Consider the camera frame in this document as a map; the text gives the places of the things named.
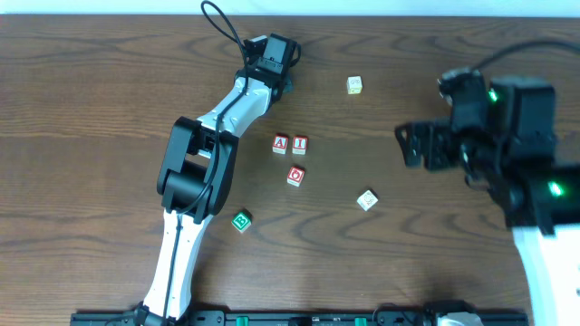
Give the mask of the red letter A block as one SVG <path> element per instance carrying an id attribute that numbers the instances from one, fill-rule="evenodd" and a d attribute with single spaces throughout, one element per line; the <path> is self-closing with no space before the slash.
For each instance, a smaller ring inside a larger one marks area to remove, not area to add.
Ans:
<path id="1" fill-rule="evenodd" d="M 272 150 L 274 153 L 285 155 L 288 147 L 288 137 L 285 135 L 275 135 Z"/>

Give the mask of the red letter I block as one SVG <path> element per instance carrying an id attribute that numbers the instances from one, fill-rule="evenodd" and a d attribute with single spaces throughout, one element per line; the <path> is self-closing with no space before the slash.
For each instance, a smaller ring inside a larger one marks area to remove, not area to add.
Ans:
<path id="1" fill-rule="evenodd" d="M 304 155 L 307 151 L 308 138 L 295 136 L 293 139 L 292 151 L 296 155 Z"/>

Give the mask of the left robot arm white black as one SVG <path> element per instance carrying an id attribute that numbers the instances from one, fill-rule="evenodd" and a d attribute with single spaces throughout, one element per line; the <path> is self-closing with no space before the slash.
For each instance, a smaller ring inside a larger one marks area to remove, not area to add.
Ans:
<path id="1" fill-rule="evenodd" d="M 162 244 L 151 287 L 134 312 L 137 325 L 174 325 L 186 315 L 203 235 L 226 203 L 239 140 L 291 89 L 288 71 L 299 62 L 301 47 L 271 34 L 246 40 L 243 54 L 245 65 L 225 98 L 172 127 L 157 181 Z"/>

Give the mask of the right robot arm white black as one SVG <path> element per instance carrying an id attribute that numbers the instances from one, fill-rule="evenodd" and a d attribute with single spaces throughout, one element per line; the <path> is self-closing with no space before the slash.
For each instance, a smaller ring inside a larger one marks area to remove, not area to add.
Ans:
<path id="1" fill-rule="evenodd" d="M 579 322 L 579 167 L 556 164 L 556 91 L 539 78 L 486 81 L 457 69 L 439 80 L 447 118 L 408 122 L 395 137 L 406 166 L 462 168 L 504 213 L 537 325 Z"/>

